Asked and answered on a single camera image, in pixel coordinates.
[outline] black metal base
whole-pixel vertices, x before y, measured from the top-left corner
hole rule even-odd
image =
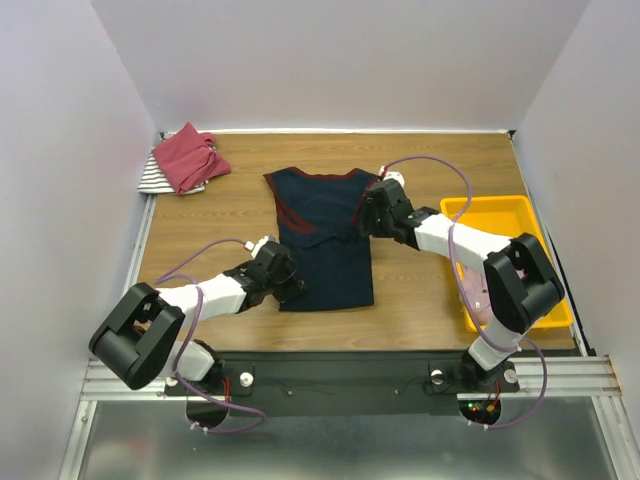
[[[233,402],[259,408],[269,416],[458,415],[458,393],[490,390],[490,384],[474,386],[462,374],[461,351],[225,352],[221,356],[224,374],[231,379]],[[502,392],[516,392],[517,383],[504,381],[507,368],[513,365],[506,362],[495,378]],[[438,385],[431,376],[437,370],[442,372],[441,377],[436,375],[442,380]],[[244,371],[254,376],[249,388],[239,384]],[[220,385],[199,387],[223,393]],[[184,396],[185,392],[174,387],[166,394]],[[192,414],[217,410],[197,403],[190,402]]]

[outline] navy shirt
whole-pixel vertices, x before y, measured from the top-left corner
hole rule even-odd
[[[265,176],[273,192],[280,243],[291,250],[296,275],[309,291],[280,304],[282,311],[319,311],[373,304],[369,237],[358,227],[364,190],[376,180],[353,169],[346,175],[309,175],[289,167]]]

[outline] pink cloth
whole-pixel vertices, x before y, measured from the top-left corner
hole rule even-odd
[[[231,173],[231,165],[213,150],[215,135],[198,133],[189,122],[153,149],[158,167],[178,195],[205,180]]]

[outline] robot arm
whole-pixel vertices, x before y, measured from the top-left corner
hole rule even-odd
[[[361,212],[363,231],[448,258],[451,220],[429,207],[414,209],[398,175],[389,172],[367,190]],[[488,377],[515,351],[534,323],[564,298],[564,288],[532,235],[508,238],[459,224],[453,240],[456,261],[487,280],[494,318],[463,360],[478,377]]]
[[[243,312],[267,295],[285,302],[306,290],[295,276],[289,250],[270,237],[258,242],[251,256],[252,260],[198,284],[204,294],[202,320]],[[158,375],[173,373],[181,346],[176,337],[194,321],[197,303],[195,285],[158,290],[146,283],[134,285],[95,332],[89,349],[129,388],[142,388]],[[199,381],[214,363],[211,349],[192,341],[178,371],[187,380]]]

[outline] yellow tray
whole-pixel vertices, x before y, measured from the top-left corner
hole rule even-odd
[[[440,201],[440,210],[447,217],[453,218],[464,206],[465,202],[466,198],[443,198]],[[517,237],[521,233],[530,233],[540,240],[542,247],[549,255],[549,250],[542,237],[531,203],[523,195],[474,197],[469,210],[460,217],[459,222],[478,230],[508,237]],[[460,265],[458,265],[458,271],[462,275]],[[462,310],[464,312],[465,327],[470,332],[475,332],[476,328],[464,305]],[[533,328],[568,327],[571,325],[571,321],[569,303],[565,298],[547,316],[538,320]]]

